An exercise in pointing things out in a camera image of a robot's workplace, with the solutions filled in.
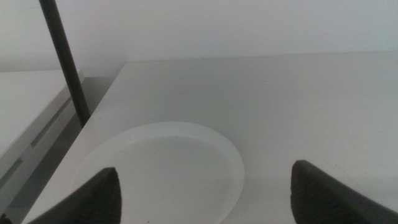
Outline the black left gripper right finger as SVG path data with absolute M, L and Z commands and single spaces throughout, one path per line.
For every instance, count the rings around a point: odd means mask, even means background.
M 306 160 L 292 166 L 290 207 L 296 223 L 397 224 L 397 212 L 365 197 Z

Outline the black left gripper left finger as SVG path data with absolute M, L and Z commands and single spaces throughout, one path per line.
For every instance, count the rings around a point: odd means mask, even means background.
M 33 224 L 120 224 L 121 187 L 115 168 L 99 171 L 71 195 L 41 214 Z

